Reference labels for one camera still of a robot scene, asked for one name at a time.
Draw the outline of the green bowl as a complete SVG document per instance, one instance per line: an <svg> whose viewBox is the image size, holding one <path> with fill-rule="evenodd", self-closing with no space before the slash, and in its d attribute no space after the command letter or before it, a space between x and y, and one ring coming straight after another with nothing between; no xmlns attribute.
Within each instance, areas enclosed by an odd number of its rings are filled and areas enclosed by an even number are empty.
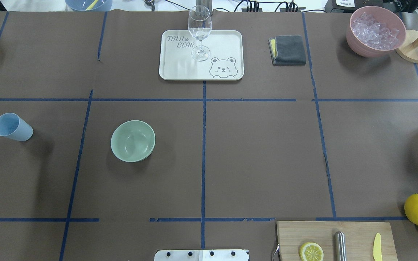
<svg viewBox="0 0 418 261"><path fill-rule="evenodd" d="M152 154L155 143L155 132L148 123L131 120L119 125L114 130L110 147L119 160L139 162Z"/></svg>

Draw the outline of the light blue plastic cup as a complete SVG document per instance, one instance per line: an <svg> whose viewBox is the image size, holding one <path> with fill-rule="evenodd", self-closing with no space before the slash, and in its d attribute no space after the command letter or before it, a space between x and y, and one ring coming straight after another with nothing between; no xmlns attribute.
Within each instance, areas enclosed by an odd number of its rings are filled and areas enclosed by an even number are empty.
<svg viewBox="0 0 418 261"><path fill-rule="evenodd" d="M0 136L15 141L27 141L33 135L33 128L15 113L0 116Z"/></svg>

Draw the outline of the blue bowl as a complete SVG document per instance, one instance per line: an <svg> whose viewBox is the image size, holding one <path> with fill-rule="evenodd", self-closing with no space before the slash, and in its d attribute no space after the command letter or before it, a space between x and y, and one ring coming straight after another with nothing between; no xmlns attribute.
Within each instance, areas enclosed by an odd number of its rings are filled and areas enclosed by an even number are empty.
<svg viewBox="0 0 418 261"><path fill-rule="evenodd" d="M65 0L68 8L78 12L107 12L111 10L113 0Z"/></svg>

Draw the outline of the pink bowl of ice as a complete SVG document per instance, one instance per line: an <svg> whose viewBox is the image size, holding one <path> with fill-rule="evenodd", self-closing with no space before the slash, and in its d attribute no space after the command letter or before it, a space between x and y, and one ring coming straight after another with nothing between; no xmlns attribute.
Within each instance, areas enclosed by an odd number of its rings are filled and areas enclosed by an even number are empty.
<svg viewBox="0 0 418 261"><path fill-rule="evenodd" d="M383 7L369 5L353 12L346 32L348 46L363 57L380 57L404 43L401 18Z"/></svg>

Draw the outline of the cream bear tray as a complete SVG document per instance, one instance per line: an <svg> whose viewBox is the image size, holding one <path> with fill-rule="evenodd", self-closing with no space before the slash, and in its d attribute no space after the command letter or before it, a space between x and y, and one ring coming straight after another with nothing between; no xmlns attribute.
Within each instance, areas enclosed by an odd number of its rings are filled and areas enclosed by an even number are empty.
<svg viewBox="0 0 418 261"><path fill-rule="evenodd" d="M202 45L188 30L161 36L159 75L164 80L240 80L244 73L238 31L213 30Z"/></svg>

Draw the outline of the clear wine glass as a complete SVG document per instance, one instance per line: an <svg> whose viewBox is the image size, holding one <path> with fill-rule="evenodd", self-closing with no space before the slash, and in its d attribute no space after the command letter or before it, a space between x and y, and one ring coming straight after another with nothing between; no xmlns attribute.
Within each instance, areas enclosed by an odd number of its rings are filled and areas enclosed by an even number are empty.
<svg viewBox="0 0 418 261"><path fill-rule="evenodd" d="M189 10L188 30L190 35L199 41L199 45L192 50L194 60L202 62L206 61L210 56L210 50L202 44L212 30L211 13L204 5L196 5Z"/></svg>

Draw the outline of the grey and yellow cloth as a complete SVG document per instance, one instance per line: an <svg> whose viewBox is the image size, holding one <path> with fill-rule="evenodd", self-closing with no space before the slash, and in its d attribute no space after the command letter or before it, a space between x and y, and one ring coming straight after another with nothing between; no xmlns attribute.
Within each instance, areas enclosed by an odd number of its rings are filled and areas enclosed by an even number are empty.
<svg viewBox="0 0 418 261"><path fill-rule="evenodd" d="M274 66L304 66L306 53L300 35L277 35L268 39Z"/></svg>

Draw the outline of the lemon half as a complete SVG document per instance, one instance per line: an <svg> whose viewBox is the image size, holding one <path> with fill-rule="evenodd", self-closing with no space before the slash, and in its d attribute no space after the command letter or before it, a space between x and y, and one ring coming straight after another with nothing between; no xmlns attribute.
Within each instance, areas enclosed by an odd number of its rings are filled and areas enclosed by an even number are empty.
<svg viewBox="0 0 418 261"><path fill-rule="evenodd" d="M323 261L324 251L317 243L306 242L300 247L299 256L301 261Z"/></svg>

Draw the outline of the steel muddler with black cap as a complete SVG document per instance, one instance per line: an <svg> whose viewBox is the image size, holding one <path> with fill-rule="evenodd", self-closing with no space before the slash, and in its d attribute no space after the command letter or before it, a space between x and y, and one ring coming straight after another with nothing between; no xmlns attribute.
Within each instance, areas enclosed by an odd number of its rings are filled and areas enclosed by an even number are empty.
<svg viewBox="0 0 418 261"><path fill-rule="evenodd" d="M341 231L335 233L335 258L337 261L346 261L345 235Z"/></svg>

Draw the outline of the wooden cutting board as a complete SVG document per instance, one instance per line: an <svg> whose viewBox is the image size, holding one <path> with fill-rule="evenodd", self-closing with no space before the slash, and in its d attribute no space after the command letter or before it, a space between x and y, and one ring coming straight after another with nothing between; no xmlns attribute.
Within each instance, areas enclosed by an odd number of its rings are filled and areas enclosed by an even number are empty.
<svg viewBox="0 0 418 261"><path fill-rule="evenodd" d="M373 261L373 243L381 235L383 261L397 261L390 223L351 221L277 221L277 242L280 260L300 261L300 248L308 242L317 243L324 251L325 261L337 259L337 232L344 234L347 261Z"/></svg>

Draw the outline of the yellow plastic knife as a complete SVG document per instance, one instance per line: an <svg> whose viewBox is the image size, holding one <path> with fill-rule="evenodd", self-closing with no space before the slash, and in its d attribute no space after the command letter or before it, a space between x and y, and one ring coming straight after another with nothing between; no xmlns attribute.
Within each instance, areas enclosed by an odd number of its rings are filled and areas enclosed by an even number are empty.
<svg viewBox="0 0 418 261"><path fill-rule="evenodd" d="M382 246L381 246L381 234L376 233L373 240L373 259L375 261L382 261Z"/></svg>

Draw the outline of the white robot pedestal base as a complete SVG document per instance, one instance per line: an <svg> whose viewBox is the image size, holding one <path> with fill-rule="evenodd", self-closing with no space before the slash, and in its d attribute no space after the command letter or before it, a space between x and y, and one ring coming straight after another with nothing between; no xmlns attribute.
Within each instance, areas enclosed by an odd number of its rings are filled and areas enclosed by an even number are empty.
<svg viewBox="0 0 418 261"><path fill-rule="evenodd" d="M245 249L159 250L154 261L249 261Z"/></svg>

